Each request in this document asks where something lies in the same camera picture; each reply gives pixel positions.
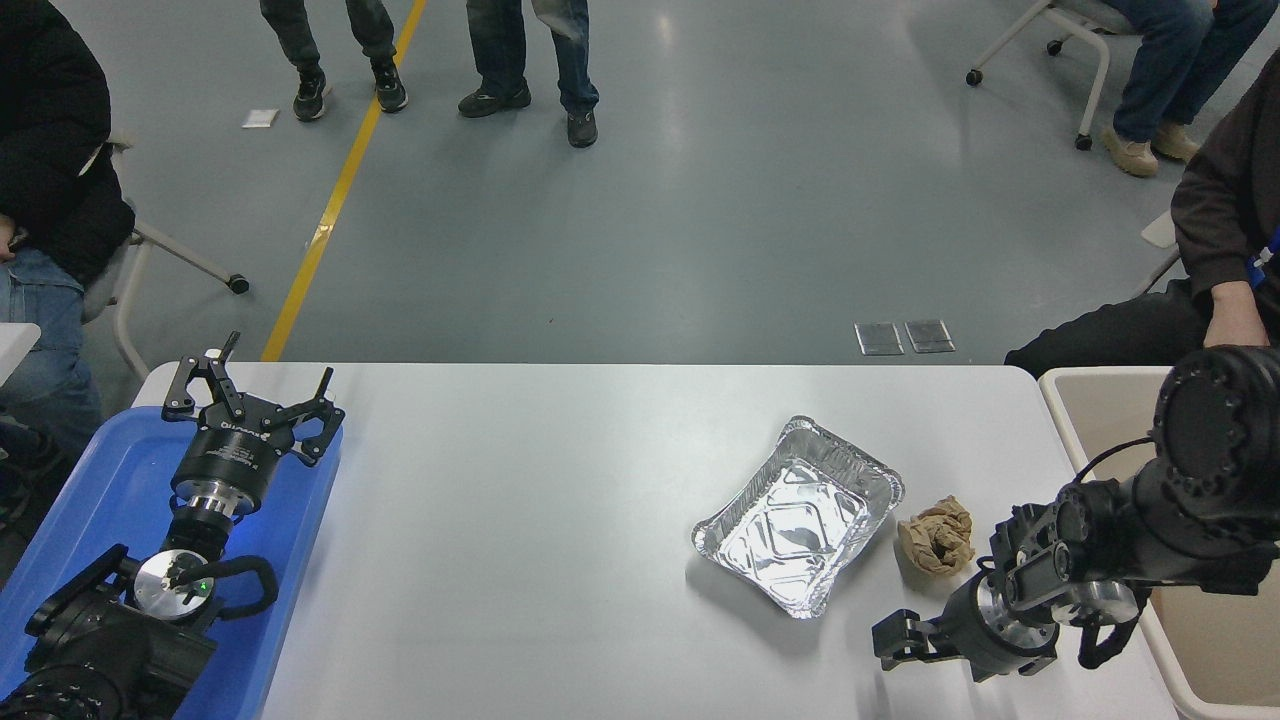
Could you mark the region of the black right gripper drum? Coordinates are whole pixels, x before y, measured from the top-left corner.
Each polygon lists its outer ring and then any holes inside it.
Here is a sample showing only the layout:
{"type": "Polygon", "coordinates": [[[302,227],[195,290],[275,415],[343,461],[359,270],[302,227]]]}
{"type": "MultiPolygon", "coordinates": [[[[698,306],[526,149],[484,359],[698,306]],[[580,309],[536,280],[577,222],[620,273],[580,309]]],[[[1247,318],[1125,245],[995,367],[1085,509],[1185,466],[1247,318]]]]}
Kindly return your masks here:
{"type": "Polygon", "coordinates": [[[974,682],[1034,675],[1057,659],[1059,625],[1015,619],[992,573],[979,573],[959,588],[936,625],[945,643],[970,664],[974,682]]]}

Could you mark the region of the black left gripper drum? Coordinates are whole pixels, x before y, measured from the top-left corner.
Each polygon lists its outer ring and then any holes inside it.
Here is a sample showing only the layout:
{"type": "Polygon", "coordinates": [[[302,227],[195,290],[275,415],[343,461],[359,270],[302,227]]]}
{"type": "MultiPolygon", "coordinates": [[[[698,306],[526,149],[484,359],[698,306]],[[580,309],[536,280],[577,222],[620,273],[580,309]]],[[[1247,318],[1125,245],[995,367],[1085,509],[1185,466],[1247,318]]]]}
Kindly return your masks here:
{"type": "Polygon", "coordinates": [[[241,418],[224,404],[201,410],[198,429],[172,479],[174,492],[193,496],[198,484],[218,480],[243,496],[265,496],[282,455],[294,443],[291,427],[262,425],[282,409],[271,401],[246,398],[241,418]]]}

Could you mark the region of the person's hand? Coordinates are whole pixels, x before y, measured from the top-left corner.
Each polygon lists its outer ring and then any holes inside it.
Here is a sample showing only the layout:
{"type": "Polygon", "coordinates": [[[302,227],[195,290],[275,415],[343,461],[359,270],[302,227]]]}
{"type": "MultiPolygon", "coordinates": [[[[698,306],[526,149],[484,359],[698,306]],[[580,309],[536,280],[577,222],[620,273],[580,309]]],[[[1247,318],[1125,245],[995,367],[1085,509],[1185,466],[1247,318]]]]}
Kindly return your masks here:
{"type": "Polygon", "coordinates": [[[1210,290],[1210,297],[1212,313],[1203,341],[1206,348],[1270,346],[1254,292],[1247,282],[1230,281],[1215,284],[1210,290]]]}

